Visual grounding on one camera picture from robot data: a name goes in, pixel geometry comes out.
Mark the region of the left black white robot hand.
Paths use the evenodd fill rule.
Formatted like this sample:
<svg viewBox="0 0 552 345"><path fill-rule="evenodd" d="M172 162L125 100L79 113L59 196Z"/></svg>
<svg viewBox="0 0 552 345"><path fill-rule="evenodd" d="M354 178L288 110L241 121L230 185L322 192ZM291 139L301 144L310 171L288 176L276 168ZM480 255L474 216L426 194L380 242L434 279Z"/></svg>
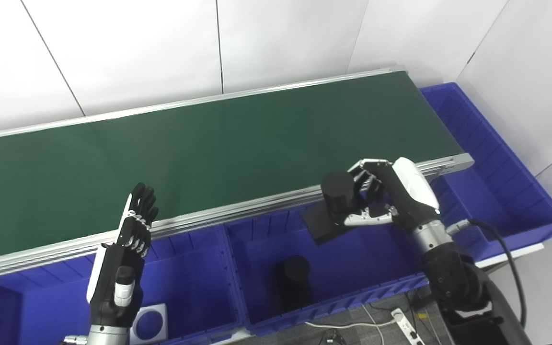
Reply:
<svg viewBox="0 0 552 345"><path fill-rule="evenodd" d="M116 238L99 245L86 291L92 326L131 328L144 299L141 278L159 212L155 203L155 190L137 183L127 197Z"/></svg>

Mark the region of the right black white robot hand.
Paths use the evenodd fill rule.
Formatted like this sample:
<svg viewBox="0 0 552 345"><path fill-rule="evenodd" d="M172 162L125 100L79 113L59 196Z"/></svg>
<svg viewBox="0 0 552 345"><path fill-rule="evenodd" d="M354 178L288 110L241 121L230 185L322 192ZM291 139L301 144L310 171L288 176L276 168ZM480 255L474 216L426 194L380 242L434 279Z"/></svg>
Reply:
<svg viewBox="0 0 552 345"><path fill-rule="evenodd" d="M361 159L348 173L353 176L353 192L361 199L344 218L346 227L394 223L414 231L441 219L436 195L410 159L400 157L393 163Z"/></svg>

